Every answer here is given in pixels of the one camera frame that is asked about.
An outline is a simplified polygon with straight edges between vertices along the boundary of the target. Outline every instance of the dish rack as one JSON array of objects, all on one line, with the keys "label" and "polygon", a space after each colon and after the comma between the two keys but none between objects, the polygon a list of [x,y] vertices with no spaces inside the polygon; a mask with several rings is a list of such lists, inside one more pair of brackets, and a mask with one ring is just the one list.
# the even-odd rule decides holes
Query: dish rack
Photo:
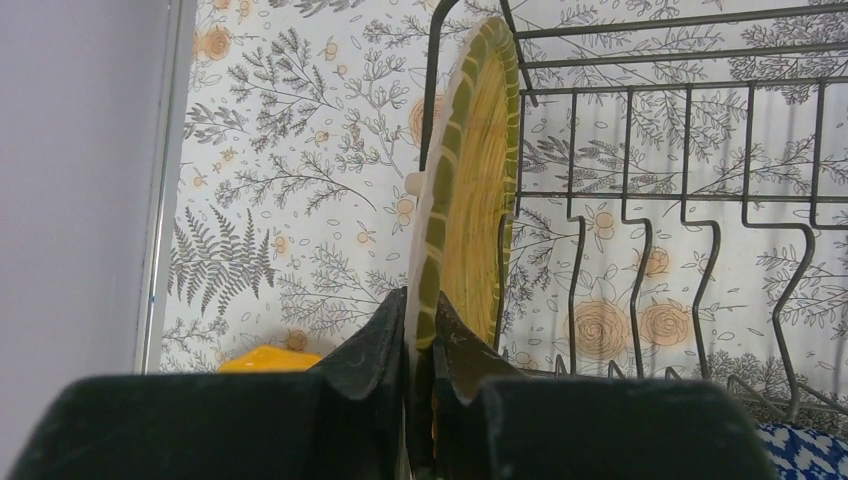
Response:
[{"label": "dish rack", "polygon": [[[427,74],[426,87],[424,97],[424,116],[423,116],[423,134],[420,150],[420,166],[419,170],[423,171],[427,162],[428,146],[433,129],[433,113],[435,107],[436,87],[437,87],[437,70],[438,58],[440,50],[440,40],[442,33],[442,25],[448,13],[456,6],[458,0],[442,0],[436,7],[429,32],[429,44],[427,51]],[[700,367],[702,378],[711,379],[711,372],[707,362],[707,353],[702,333],[701,319],[699,318],[699,305],[701,304],[704,294],[706,293],[708,282],[715,268],[717,259],[720,254],[722,241],[721,226],[714,220],[690,220],[687,218],[687,202],[741,202],[741,223],[746,228],[764,229],[764,230],[779,230],[779,231],[796,231],[801,232],[806,242],[806,248],[803,254],[800,255],[800,267],[792,275],[788,282],[788,287],[777,300],[776,305],[771,314],[771,325],[774,330],[774,335],[777,343],[777,348],[780,358],[783,361],[783,368],[788,381],[789,395],[787,399],[766,398],[758,392],[753,386],[737,375],[730,375],[727,380],[726,388],[740,400],[749,409],[758,411],[764,417],[770,417],[773,421],[782,421],[792,423],[796,420],[803,409],[814,412],[826,412],[839,416],[848,416],[848,409],[839,405],[820,392],[809,387],[805,383],[799,382],[795,370],[793,368],[792,358],[787,347],[786,336],[783,331],[781,322],[778,321],[780,312],[786,305],[789,296],[793,290],[799,285],[802,276],[810,267],[813,260],[813,253],[816,248],[816,238],[814,229],[818,230],[839,230],[848,231],[846,224],[823,224],[816,218],[816,213],[821,204],[848,204],[848,196],[826,196],[819,194],[819,183],[821,173],[822,160],[822,130],[824,107],[827,102],[827,87],[835,84],[848,83],[848,76],[830,76],[822,78],[793,78],[793,79],[751,79],[747,81],[705,81],[694,83],[680,84],[664,84],[664,85],[626,85],[626,86],[603,86],[603,87],[586,87],[586,88],[539,88],[533,84],[531,72],[536,69],[543,68],[564,68],[575,67],[581,65],[615,65],[615,64],[656,64],[657,62],[670,61],[687,61],[687,60],[717,60],[729,59],[734,57],[757,57],[765,55],[780,55],[780,54],[809,54],[809,53],[827,53],[837,51],[848,51],[848,42],[840,43],[820,43],[807,45],[789,45],[776,46],[766,48],[744,48],[731,50],[703,50],[692,51],[687,53],[662,53],[662,54],[645,54],[637,56],[602,56],[596,58],[567,58],[554,59],[543,61],[526,61],[524,52],[522,51],[521,42],[529,39],[545,39],[553,37],[574,37],[592,34],[615,34],[619,32],[635,32],[641,30],[652,30],[662,28],[676,27],[699,27],[710,26],[717,24],[727,24],[733,22],[749,22],[761,21],[778,18],[803,17],[812,15],[826,14],[846,14],[848,13],[848,3],[826,3],[826,2],[811,2],[818,3],[808,7],[780,8],[770,10],[749,11],[741,13],[722,13],[708,16],[697,17],[678,17],[671,19],[657,19],[645,21],[631,21],[623,23],[610,24],[593,24],[574,27],[538,29],[529,31],[516,30],[516,24],[513,17],[513,11],[508,0],[500,0],[501,13],[515,38],[518,63],[521,71],[524,88],[520,91],[521,95],[521,147],[519,149],[519,170],[516,192],[516,211],[515,218],[520,217],[520,208],[522,199],[527,198],[547,198],[547,199],[564,199],[565,200],[565,217],[569,222],[574,222],[579,225],[579,239],[577,241],[577,252],[573,262],[573,272],[580,272],[581,261],[583,259],[583,250],[587,239],[587,220],[583,215],[575,214],[573,204],[575,199],[610,199],[617,200],[621,203],[620,221],[624,225],[639,225],[646,231],[644,236],[643,252],[651,251],[653,245],[653,224],[650,218],[628,218],[627,204],[628,201],[675,201],[680,203],[680,222],[687,227],[700,227],[704,230],[709,229],[712,232],[712,246],[710,250],[709,260],[703,269],[701,281],[698,285],[697,292],[692,305],[692,320],[697,347],[697,360]],[[816,121],[815,121],[815,144],[812,160],[812,178],[811,178],[811,193],[807,196],[781,196],[781,195],[759,195],[751,192],[751,153],[753,146],[753,118],[755,108],[755,98],[762,88],[780,88],[789,86],[809,85],[813,86],[817,92],[816,97]],[[747,91],[747,116],[745,120],[745,148],[744,148],[744,179],[741,195],[716,195],[716,194],[693,194],[689,192],[689,165],[691,161],[690,140],[692,133],[692,101],[693,93],[704,89],[744,89]],[[685,120],[683,128],[683,157],[682,157],[682,180],[680,193],[635,193],[628,191],[628,178],[630,175],[630,154],[631,154],[631,131],[633,128],[633,102],[634,95],[639,92],[649,91],[667,91],[682,93],[685,96]],[[525,120],[527,102],[535,107],[539,105],[540,98],[550,98],[558,96],[571,96],[570,123],[574,126],[577,120],[577,112],[579,110],[578,96],[581,94],[622,94],[626,95],[626,112],[625,132],[624,132],[624,162],[622,171],[622,188],[620,192],[578,192],[574,185],[574,162],[568,165],[568,183],[564,191],[538,191],[529,190],[522,184],[522,171],[524,170],[524,144],[525,144]],[[569,142],[569,159],[575,158],[575,135],[576,128],[570,128]],[[754,222],[749,218],[749,210],[754,203],[765,202],[787,202],[787,203],[804,203],[810,209],[808,222],[806,223],[764,223]],[[632,294],[629,302],[629,317],[631,322],[631,335],[635,351],[636,376],[643,378],[645,376],[642,353],[640,349],[639,324],[636,314],[636,302],[642,282],[645,278],[646,267],[648,263],[648,255],[640,255],[636,279],[633,284]],[[501,272],[502,282],[501,288],[505,290],[506,272]],[[575,290],[577,286],[578,275],[571,276],[571,288],[568,291],[568,329],[569,329],[569,360],[568,365],[561,354],[557,354],[554,360],[554,371],[543,371],[539,369],[523,369],[523,371],[531,376],[553,376],[563,377],[577,375],[577,355],[575,344]],[[505,292],[502,291],[501,299],[505,297]],[[501,315],[498,318],[498,329],[501,332],[501,321],[503,318],[503,305],[501,305]],[[509,357],[509,351],[503,349],[503,356]],[[625,378],[620,365],[614,360],[607,364],[607,376],[609,378]],[[665,369],[665,378],[669,380],[680,379],[678,372],[672,367]],[[820,401],[820,404],[810,402],[802,402],[802,396],[809,396]]]}]

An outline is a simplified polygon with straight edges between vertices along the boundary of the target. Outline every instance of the blue and white cloth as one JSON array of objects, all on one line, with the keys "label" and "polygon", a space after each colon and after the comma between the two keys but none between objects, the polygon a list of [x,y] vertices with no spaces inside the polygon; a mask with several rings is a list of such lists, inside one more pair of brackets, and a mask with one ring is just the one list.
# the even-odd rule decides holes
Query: blue and white cloth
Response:
[{"label": "blue and white cloth", "polygon": [[791,425],[760,425],[757,435],[783,479],[848,478],[848,442]]}]

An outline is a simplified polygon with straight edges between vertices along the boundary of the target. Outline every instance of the floral pattern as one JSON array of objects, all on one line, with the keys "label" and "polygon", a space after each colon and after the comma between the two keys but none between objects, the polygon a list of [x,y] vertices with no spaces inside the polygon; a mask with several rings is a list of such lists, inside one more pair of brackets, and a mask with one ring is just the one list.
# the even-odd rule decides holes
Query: floral pattern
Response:
[{"label": "floral pattern", "polygon": [[[326,354],[368,320],[389,290],[405,285],[415,203],[403,179],[417,169],[436,3],[198,0],[161,371],[215,370],[262,344]],[[721,0],[512,3],[522,30],[766,8]],[[499,14],[497,0],[462,0],[448,17],[436,114],[465,33]],[[522,47],[528,61],[544,61],[805,45],[844,41],[846,21],[845,14],[826,14],[534,39]],[[538,87],[621,87],[819,77],[844,75],[846,55],[574,65],[533,70],[531,79]],[[821,196],[844,195],[848,184],[848,95],[840,88],[827,89]],[[813,188],[817,89],[795,85],[756,95],[751,193],[789,201],[751,202],[750,221],[806,223],[802,197]],[[625,93],[578,95],[576,112],[570,96],[527,103],[522,188],[565,191],[570,183],[580,195],[573,215],[583,217],[586,237],[577,258],[578,222],[567,221],[566,200],[522,199],[502,323],[510,361],[552,371],[558,354],[569,359],[573,295],[579,373],[606,375],[607,362],[615,360],[623,374],[634,375],[635,337],[646,375],[672,367],[697,377],[697,317],[715,379],[733,371],[765,394],[786,395],[771,311],[806,251],[801,235],[743,227],[738,201],[689,201],[682,212],[688,220],[719,223],[721,248],[714,251],[708,227],[680,222],[679,201],[643,197],[623,206],[613,199],[625,185],[625,157],[631,194],[679,195],[688,175],[688,193],[699,199],[740,196],[747,98],[746,89],[693,92],[688,172],[682,170],[682,91],[635,93],[629,151]],[[632,221],[640,218],[652,222],[647,254],[646,226]],[[848,225],[845,202],[822,203],[817,220]],[[848,239],[844,231],[816,231],[816,247],[779,320],[798,375],[845,402],[848,361],[839,352],[848,341]],[[715,269],[696,305],[714,254]]]}]

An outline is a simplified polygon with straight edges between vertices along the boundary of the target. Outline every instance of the wire rack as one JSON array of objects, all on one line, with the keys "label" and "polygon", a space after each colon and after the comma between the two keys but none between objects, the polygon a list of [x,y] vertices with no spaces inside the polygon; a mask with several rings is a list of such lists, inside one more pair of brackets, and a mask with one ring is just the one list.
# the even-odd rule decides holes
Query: wire rack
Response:
[{"label": "wire rack", "polygon": [[[420,151],[420,170],[424,170],[427,161],[428,146],[433,129],[433,112],[435,107],[437,70],[439,57],[439,42],[441,39],[442,24],[445,21],[448,13],[458,3],[459,0],[442,0],[434,11],[432,23],[429,32],[428,58],[427,58],[427,75],[424,97],[424,117],[423,117],[423,132]],[[581,35],[591,35],[600,33],[616,33],[616,32],[634,32],[639,30],[651,30],[674,27],[695,27],[708,26],[716,24],[728,24],[733,22],[746,21],[762,21],[769,19],[801,17],[811,15],[824,15],[835,13],[848,12],[848,3],[830,3],[823,5],[815,5],[809,7],[797,8],[780,8],[771,10],[759,10],[742,13],[726,13],[709,16],[698,16],[688,18],[674,18],[669,20],[649,20],[635,21],[625,23],[600,24],[589,26],[539,29],[531,31],[517,31],[515,21],[513,19],[512,9],[508,0],[500,0],[504,20],[509,25],[515,38],[519,67],[525,88],[521,90],[521,128],[520,128],[520,150],[519,150],[519,169],[518,169],[518,191],[516,194],[516,212],[514,218],[520,215],[521,200],[526,198],[561,198],[565,199],[565,217],[569,222],[575,222],[579,225],[579,239],[577,242],[577,252],[574,258],[573,271],[579,272],[581,261],[583,259],[583,249],[587,237],[586,218],[582,215],[575,215],[573,211],[573,203],[575,199],[612,199],[617,200],[621,204],[621,222],[625,225],[639,225],[645,229],[643,252],[651,251],[653,245],[654,228],[650,218],[628,218],[627,206],[628,201],[675,201],[680,203],[680,223],[687,227],[701,227],[709,229],[712,232],[712,243],[709,255],[709,260],[702,278],[697,288],[697,292],[692,304],[692,320],[694,328],[695,343],[697,347],[698,364],[700,367],[701,377],[705,380],[711,379],[711,372],[707,362],[707,353],[704,344],[702,333],[701,319],[699,318],[699,305],[701,304],[704,294],[707,290],[709,279],[713,273],[716,261],[720,254],[722,231],[721,226],[714,220],[690,220],[687,218],[687,202],[731,202],[741,203],[741,223],[746,228],[766,229],[766,230],[781,230],[781,231],[796,231],[801,232],[805,239],[806,248],[803,255],[800,257],[800,267],[792,275],[788,282],[787,288],[777,300],[772,313],[771,325],[774,329],[774,335],[783,361],[783,368],[786,373],[788,382],[789,396],[787,399],[766,398],[750,384],[736,375],[731,375],[727,380],[726,387],[737,398],[744,403],[759,404],[760,409],[771,415],[772,418],[780,421],[792,422],[796,419],[799,411],[809,409],[813,411],[825,411],[831,414],[840,416],[848,416],[848,409],[845,409],[832,399],[822,395],[815,389],[797,380],[792,358],[787,347],[786,337],[779,321],[782,309],[789,300],[793,290],[798,286],[804,275],[804,272],[810,267],[813,259],[813,253],[816,249],[816,237],[814,229],[818,230],[848,230],[848,225],[839,224],[822,224],[817,220],[816,214],[821,204],[848,204],[848,196],[827,196],[820,195],[820,172],[822,160],[822,129],[825,104],[828,100],[827,87],[834,84],[848,83],[848,76],[831,76],[824,78],[796,78],[791,80],[773,80],[773,79],[757,79],[750,81],[722,81],[722,82],[700,82],[700,83],[681,83],[681,84],[665,84],[665,85],[632,85],[632,86],[609,86],[609,87],[592,87],[592,88],[536,88],[532,82],[531,71],[542,68],[563,68],[585,65],[616,65],[628,63],[656,63],[669,61],[687,61],[687,60],[716,60],[728,59],[733,57],[761,57],[765,55],[782,55],[782,54],[809,54],[809,53],[827,53],[836,51],[848,50],[848,42],[831,42],[831,43],[816,43],[806,45],[790,45],[768,48],[745,48],[745,49],[729,49],[719,51],[692,51],[687,53],[669,53],[655,55],[640,55],[640,56],[603,56],[598,58],[566,58],[556,60],[532,61],[525,60],[522,52],[521,41],[526,39],[543,39],[550,37],[573,37]],[[812,158],[811,170],[811,193],[806,196],[786,196],[786,195],[757,195],[751,193],[750,171],[751,171],[751,153],[753,148],[753,119],[755,98],[758,92],[763,88],[777,88],[787,86],[809,85],[815,87],[817,92],[816,98],[816,115],[815,115],[815,131],[814,131],[814,149]],[[741,195],[717,195],[717,194],[692,194],[689,193],[689,164],[690,164],[690,139],[692,132],[692,102],[693,92],[704,89],[742,89],[747,92],[747,117],[745,120],[745,146],[744,146],[744,177]],[[647,194],[628,192],[628,177],[630,175],[630,143],[631,130],[633,127],[633,102],[634,95],[639,92],[648,91],[667,91],[677,92],[685,96],[685,119],[683,125],[683,158],[682,158],[682,180],[679,193],[672,194]],[[524,139],[525,139],[525,118],[526,104],[531,102],[535,107],[539,105],[540,97],[555,97],[555,96],[571,96],[570,109],[570,125],[576,125],[578,112],[578,95],[581,94],[622,94],[626,97],[626,112],[624,114],[625,132],[624,132],[624,162],[623,162],[623,179],[620,192],[595,192],[586,193],[575,191],[574,185],[574,164],[570,162],[568,166],[568,183],[564,191],[534,191],[525,189],[522,185],[522,170],[524,166]],[[569,143],[569,159],[575,158],[575,135],[576,128],[570,128],[571,141]],[[810,215],[806,223],[762,223],[754,222],[749,218],[749,209],[752,203],[766,202],[785,202],[785,203],[803,203],[809,206]],[[644,362],[640,348],[639,325],[637,321],[637,300],[642,282],[645,278],[646,267],[648,263],[648,255],[642,255],[638,262],[638,270],[634,281],[633,290],[629,301],[629,317],[631,321],[631,335],[635,350],[635,367],[636,376],[642,378],[645,376]],[[502,285],[506,283],[506,273],[501,272],[503,280]],[[534,376],[571,376],[577,372],[577,355],[576,352],[576,335],[575,335],[575,290],[577,286],[577,275],[571,276],[571,288],[568,292],[568,329],[569,329],[569,360],[568,365],[560,354],[556,355],[554,361],[554,371],[527,370],[526,372]],[[501,304],[501,315],[503,315],[503,304]],[[503,351],[505,357],[509,356],[506,349]],[[621,367],[615,361],[610,361],[607,365],[607,374],[609,378],[625,378]],[[666,379],[680,379],[680,375],[672,368],[668,367],[665,370]],[[821,404],[812,404],[803,402],[803,393],[809,394],[819,400]]]}]

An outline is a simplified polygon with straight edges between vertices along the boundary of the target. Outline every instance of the metal wire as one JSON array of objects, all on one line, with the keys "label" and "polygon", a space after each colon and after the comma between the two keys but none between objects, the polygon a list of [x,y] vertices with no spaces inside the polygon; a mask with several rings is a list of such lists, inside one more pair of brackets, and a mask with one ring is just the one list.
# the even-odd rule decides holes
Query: metal wire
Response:
[{"label": "metal wire", "polygon": [[[427,153],[429,141],[431,138],[431,130],[433,125],[433,111],[436,87],[436,67],[438,59],[438,46],[442,23],[447,16],[447,13],[458,2],[458,0],[442,0],[437,6],[433,15],[433,21],[430,27],[430,43],[427,62],[427,85],[425,88],[424,101],[424,119],[423,133],[420,157],[420,169],[424,170],[427,161]],[[719,15],[708,15],[701,17],[675,18],[669,20],[651,20],[638,22],[612,23],[604,25],[587,25],[579,27],[540,29],[532,31],[517,32],[515,23],[512,17],[511,8],[507,0],[500,0],[501,8],[504,12],[504,17],[513,32],[516,44],[520,46],[520,41],[525,39],[538,39],[550,37],[566,37],[575,35],[590,35],[598,33],[612,32],[632,32],[638,30],[673,28],[684,26],[710,25],[720,23],[733,22],[752,22],[775,18],[812,16],[833,13],[848,13],[848,3],[832,3],[826,5],[816,5],[797,8],[781,8],[769,9],[751,12],[728,13]],[[575,255],[573,271],[580,272],[581,261],[583,259],[583,250],[585,246],[587,228],[586,218],[582,215],[574,215],[573,202],[575,199],[612,199],[621,201],[621,219],[625,225],[641,225],[645,228],[645,241],[642,251],[642,258],[638,265],[636,279],[634,281],[633,290],[630,296],[630,320],[632,327],[633,343],[635,350],[635,366],[636,376],[644,376],[644,365],[642,361],[642,350],[640,346],[640,336],[638,333],[638,321],[636,312],[636,301],[639,297],[639,289],[642,280],[645,277],[647,260],[653,246],[653,228],[651,220],[648,218],[628,218],[627,204],[628,201],[635,200],[664,200],[679,202],[680,204],[680,223],[687,227],[708,227],[712,232],[712,244],[707,265],[704,269],[703,276],[698,284],[695,297],[692,302],[692,320],[695,333],[695,343],[698,355],[698,364],[700,374],[704,379],[710,379],[712,372],[709,370],[707,362],[706,348],[704,345],[703,332],[701,329],[701,319],[699,315],[700,304],[703,301],[706,293],[707,285],[714,272],[716,262],[718,261],[721,252],[721,228],[718,222],[714,220],[689,220],[687,218],[688,209],[687,203],[693,201],[706,202],[729,202],[741,203],[741,223],[745,228],[764,229],[764,230],[780,230],[780,231],[798,231],[804,235],[805,249],[800,259],[799,267],[790,278],[786,289],[778,298],[771,315],[771,324],[774,330],[775,341],[778,346],[783,368],[787,378],[787,386],[789,390],[788,399],[773,399],[766,398],[751,385],[736,375],[730,375],[727,379],[727,389],[736,395],[741,400],[756,401],[762,404],[771,414],[785,421],[792,421],[797,416],[801,408],[809,410],[819,410],[827,412],[837,412],[843,415],[848,415],[848,409],[842,407],[838,403],[825,395],[817,392],[808,385],[798,381],[792,363],[792,358],[789,354],[786,337],[784,335],[781,324],[781,312],[792,295],[794,289],[801,282],[803,275],[810,266],[813,254],[815,253],[816,242],[813,229],[818,230],[848,230],[848,225],[840,224],[822,224],[818,221],[818,209],[820,204],[848,204],[848,196],[846,195],[820,195],[820,171],[822,165],[822,137],[824,126],[824,109],[826,106],[827,89],[831,85],[848,83],[848,76],[836,76],[826,78],[796,78],[796,79],[758,79],[751,81],[719,81],[719,82],[698,82],[698,83],[681,83],[681,84],[665,84],[665,85],[626,85],[626,86],[608,86],[608,87],[590,87],[590,88],[534,88],[530,82],[529,70],[537,68],[562,68],[572,66],[587,66],[587,65],[612,65],[612,64],[632,64],[632,63],[655,63],[667,61],[685,61],[685,60],[715,60],[721,58],[732,58],[739,56],[766,56],[779,55],[789,53],[813,53],[813,52],[831,52],[848,50],[848,42],[826,43],[826,44],[809,44],[809,45],[792,45],[785,47],[770,47],[770,48],[746,48],[733,49],[724,51],[702,51],[688,53],[674,53],[661,55],[639,55],[639,56],[605,56],[601,58],[572,58],[572,59],[554,59],[541,62],[525,62],[521,48],[518,48],[519,68],[522,72],[522,77],[525,81],[525,88],[520,91],[521,98],[521,123],[520,123],[520,143],[519,143],[519,169],[518,169],[518,191],[516,192],[516,218],[521,210],[522,198],[565,198],[565,217],[568,222],[577,223],[579,226],[579,236],[577,241],[577,252]],[[788,86],[809,85],[817,89],[816,98],[816,119],[814,133],[814,149],[812,160],[812,179],[811,192],[809,195],[759,195],[751,193],[751,157],[753,149],[753,119],[755,115],[755,98],[757,91],[764,88],[779,88]],[[690,194],[689,193],[689,166],[691,160],[690,152],[690,136],[692,131],[692,98],[693,92],[704,89],[747,89],[748,107],[747,117],[745,120],[745,148],[743,157],[744,176],[741,195],[728,194]],[[631,129],[633,123],[633,101],[634,96],[639,92],[683,92],[685,95],[685,121],[683,125],[683,171],[681,181],[681,191],[679,193],[668,194],[644,194],[631,193],[628,191],[628,176],[630,166],[630,141]],[[621,192],[575,192],[574,191],[574,162],[571,159],[575,155],[576,141],[576,122],[577,122],[577,97],[579,95],[588,94],[609,94],[620,93],[626,95],[626,114],[625,114],[625,145],[624,145],[624,165],[623,165],[623,180]],[[526,97],[531,97],[533,105],[537,105],[536,98],[542,96],[561,96],[571,95],[571,141],[569,144],[569,165],[568,165],[568,183],[565,186],[565,191],[533,191],[524,190],[522,186],[522,166],[524,160],[524,133],[525,133],[525,114],[526,114]],[[810,214],[808,223],[755,223],[749,219],[749,206],[751,203],[804,203],[810,206]],[[501,222],[501,231],[499,241],[503,241],[504,222]],[[505,285],[506,272],[501,272],[502,289]],[[563,356],[556,355],[554,360],[554,371],[546,372],[534,369],[524,369],[525,373],[533,376],[579,376],[577,374],[577,355],[576,355],[576,335],[575,335],[575,290],[577,289],[577,275],[572,275],[571,285],[568,292],[568,330],[569,330],[569,365],[566,368]],[[505,292],[502,291],[502,303],[499,306],[501,313],[503,310],[503,299]],[[503,356],[509,359],[509,352],[503,349]],[[609,378],[626,378],[627,376],[622,371],[621,367],[614,361],[607,365],[607,376]],[[665,369],[664,376],[668,380],[678,380],[680,375],[671,367]],[[822,404],[811,404],[802,402],[802,392],[809,397],[820,401]]]}]

